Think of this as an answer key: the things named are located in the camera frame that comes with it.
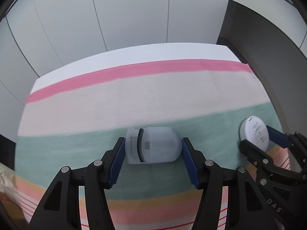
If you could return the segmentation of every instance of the peach stripe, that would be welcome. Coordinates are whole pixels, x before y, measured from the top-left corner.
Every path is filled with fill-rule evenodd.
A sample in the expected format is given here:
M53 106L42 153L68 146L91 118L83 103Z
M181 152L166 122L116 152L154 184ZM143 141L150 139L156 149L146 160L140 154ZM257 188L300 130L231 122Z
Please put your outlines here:
M31 182L28 182L25 179L22 179L16 176L16 186L18 191L26 194L27 196L40 201L45 193L46 189Z
M178 218L195 216L199 206L199 199L193 199L178 205L148 208L146 210L110 210L112 220L116 224L148 224L152 222L166 222Z
M121 78L130 78L159 73L197 72L205 70L232 72L243 71L252 73L249 65L225 60L167 60L131 64L79 75L52 84L30 94L26 103L39 101L65 91L71 91L81 87L105 83Z

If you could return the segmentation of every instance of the mint green stripe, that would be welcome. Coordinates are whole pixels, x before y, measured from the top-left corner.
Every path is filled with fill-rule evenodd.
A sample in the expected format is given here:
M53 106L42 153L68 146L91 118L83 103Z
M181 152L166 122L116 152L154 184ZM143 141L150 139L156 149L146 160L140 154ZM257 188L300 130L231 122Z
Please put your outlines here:
M207 159L222 167L235 169L248 165L238 150L239 126L250 115L260 117L267 125L281 131L271 103L260 104L234 111L210 114L175 122L147 126L170 126L181 137L188 137ZM16 146L16 174L48 187L63 166L72 169L86 167L112 149L118 137L127 129L86 132L65 136L19 137ZM109 200L147 199L169 196L193 189L182 158L171 163L122 166L117 184L106 191Z

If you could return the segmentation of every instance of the red line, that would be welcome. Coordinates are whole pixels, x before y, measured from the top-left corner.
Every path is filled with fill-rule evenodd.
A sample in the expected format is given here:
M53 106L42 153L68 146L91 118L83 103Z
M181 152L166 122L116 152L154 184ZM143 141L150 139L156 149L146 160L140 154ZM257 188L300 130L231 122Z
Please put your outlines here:
M178 227L183 227L183 226L186 226L186 225L190 225L190 224L192 224L192 223L194 223L194 221L191 221L191 222L188 222L188 223L184 223L184 224L181 224L181 225L177 225L177 226L173 226L173 227L167 227L167 228L159 228L159 229L151 229L151 230L167 230L167 229L172 229L172 228L178 228Z
M36 205L34 202L28 200L27 198L24 198L24 199L27 200L27 201L29 201L29 202L31 202L32 204ZM186 225L190 225L190 224L192 224L192 223L194 223L194 221L191 221L191 222L188 222L188 223L184 223L184 224L181 224L181 225L177 225L177 226L173 226L173 227L159 228L159 229L151 229L151 230L167 230L167 229L173 229L173 228L178 228L178 227L183 227L183 226L186 226Z
M30 215L29 213L27 213L26 211L23 211L25 214L27 214L27 215ZM31 217L33 216L33 215L30 215Z
M226 216L224 216L224 217L222 217L222 218L220 218L219 220L222 220L222 219L224 219L224 218L226 218L227 217L227 215Z
M30 206L30 205L26 204L26 203L25 203L24 201L22 201L22 200L21 200L20 202L22 202L23 204L25 204L25 205L29 206L30 208L32 208L32 209L34 209L34 210L36 209L36 208L34 208L34 207L32 207L32 206Z
M35 206L37 206L37 204L35 204L34 202L32 202L32 201L30 201L30 200L28 200L27 198L24 198L25 200L27 200L27 201L29 201L29 202L31 202L32 204L34 204Z
M287 166L288 166L289 164L290 164L290 162L288 162L288 164L284 167L284 169L287 168Z
M227 210L227 208L222 209L222 210L220 211L220 213L223 212L223 211L225 211L225 210Z
M21 207L23 207L24 209L26 209L26 210L28 210L29 212L31 212L31 213L34 213L34 212L32 212L31 210L29 210L29 209L27 209L25 206L23 206L23 205L21 205Z
M289 157L287 157L287 159L283 162L283 164L282 165L284 165L285 164L285 162L287 161L289 159Z
M226 222L225 223L223 223L223 224L221 224L221 225L219 225L219 226L217 226L217 228L219 228L219 227L221 227L221 226L223 226L223 225L225 225L226 224Z

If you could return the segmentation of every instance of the white wall panel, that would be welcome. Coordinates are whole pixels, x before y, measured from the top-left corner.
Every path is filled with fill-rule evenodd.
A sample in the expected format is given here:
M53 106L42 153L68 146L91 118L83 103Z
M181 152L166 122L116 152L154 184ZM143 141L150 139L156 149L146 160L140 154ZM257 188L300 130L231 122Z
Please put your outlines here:
M303 40L303 44L301 45L300 50L302 51L302 53L307 58L307 39L306 39L306 37Z
M93 0L34 0L34 3L64 65L106 51Z
M168 0L94 0L109 50L166 43Z
M233 0L272 22L298 47L301 46L307 26L297 9L285 0Z
M63 66L40 23L33 0L18 0L7 20L20 50L39 76Z
M0 82L0 134L14 142L24 105Z
M215 44L228 0L169 0L167 42Z
M19 50L4 18L0 22L0 81L24 103L37 78Z

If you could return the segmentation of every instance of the round white container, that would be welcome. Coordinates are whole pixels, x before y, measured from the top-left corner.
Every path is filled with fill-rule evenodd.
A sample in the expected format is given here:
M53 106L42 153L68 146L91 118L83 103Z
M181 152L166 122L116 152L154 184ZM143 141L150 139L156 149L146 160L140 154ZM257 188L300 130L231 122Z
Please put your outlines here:
M241 141L247 139L262 151L269 146L269 132L265 123L256 116L245 119L240 127Z
M181 154L181 137L171 127L143 128L139 153L137 149L138 135L139 129L129 128L127 130L125 151L129 164L172 162Z

